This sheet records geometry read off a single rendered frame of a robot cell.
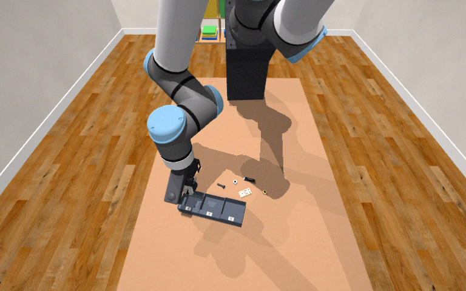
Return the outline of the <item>grey three-compartment bin rack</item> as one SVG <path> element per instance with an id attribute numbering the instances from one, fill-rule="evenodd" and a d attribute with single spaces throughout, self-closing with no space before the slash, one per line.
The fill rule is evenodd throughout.
<path id="1" fill-rule="evenodd" d="M 213 221 L 241 227 L 246 202 L 195 191 L 183 193 L 177 209 L 179 212 L 199 216 Z"/>

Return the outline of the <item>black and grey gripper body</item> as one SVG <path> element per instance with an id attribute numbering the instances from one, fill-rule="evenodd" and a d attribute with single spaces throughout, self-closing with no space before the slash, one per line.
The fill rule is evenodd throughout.
<path id="1" fill-rule="evenodd" d="M 198 168 L 198 165 L 199 165 L 199 168 Z M 185 180 L 184 185 L 185 186 L 191 186 L 192 185 L 191 181 L 194 180 L 194 176 L 195 176 L 196 172 L 198 171 L 198 173 L 199 173 L 199 171 L 201 169 L 200 160 L 194 158 L 193 162 L 186 168 L 188 168 L 188 170 L 187 170 L 187 175 L 186 175 L 186 180 Z"/>

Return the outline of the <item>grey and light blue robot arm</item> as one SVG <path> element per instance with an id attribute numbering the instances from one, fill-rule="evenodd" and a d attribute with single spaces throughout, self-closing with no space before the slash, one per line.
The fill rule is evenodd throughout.
<path id="1" fill-rule="evenodd" d="M 325 13 L 334 1 L 235 0 L 229 27 L 242 44 L 257 45 L 268 39 L 295 64 L 327 34 Z M 188 70 L 208 2 L 160 0 L 155 48 L 144 60 L 150 79 L 177 105 L 159 107 L 147 120 L 150 137 L 171 169 L 164 201 L 176 205 L 181 202 L 186 167 L 194 160 L 191 138 L 224 107 L 220 92 L 212 85 L 202 86 Z"/>

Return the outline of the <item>white domino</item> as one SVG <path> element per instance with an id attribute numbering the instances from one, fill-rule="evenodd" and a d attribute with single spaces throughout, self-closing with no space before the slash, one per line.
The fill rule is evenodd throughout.
<path id="1" fill-rule="evenodd" d="M 245 190 L 240 191 L 238 194 L 239 194 L 240 197 L 242 198 L 242 197 L 247 196 L 247 195 L 249 195 L 249 194 L 251 194 L 251 193 L 252 193 L 251 190 L 250 190 L 249 188 L 247 188 L 247 189 L 245 189 Z"/>

